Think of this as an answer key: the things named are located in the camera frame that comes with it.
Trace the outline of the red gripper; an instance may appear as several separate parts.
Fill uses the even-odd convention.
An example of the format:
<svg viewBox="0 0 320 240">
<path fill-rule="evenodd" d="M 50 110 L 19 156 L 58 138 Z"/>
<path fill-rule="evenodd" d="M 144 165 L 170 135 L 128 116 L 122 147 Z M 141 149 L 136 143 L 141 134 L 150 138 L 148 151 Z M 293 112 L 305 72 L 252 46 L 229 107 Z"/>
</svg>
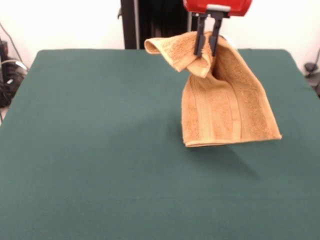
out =
<svg viewBox="0 0 320 240">
<path fill-rule="evenodd" d="M 222 13 L 224 18 L 231 16 L 243 17 L 251 6 L 251 0 L 184 0 L 183 5 L 188 12 L 200 14 L 197 20 L 197 33 L 195 39 L 194 55 L 200 58 L 205 44 L 206 14 Z M 219 32 L 223 17 L 215 17 L 212 34 L 209 37 L 211 55 L 216 56 Z"/>
</svg>

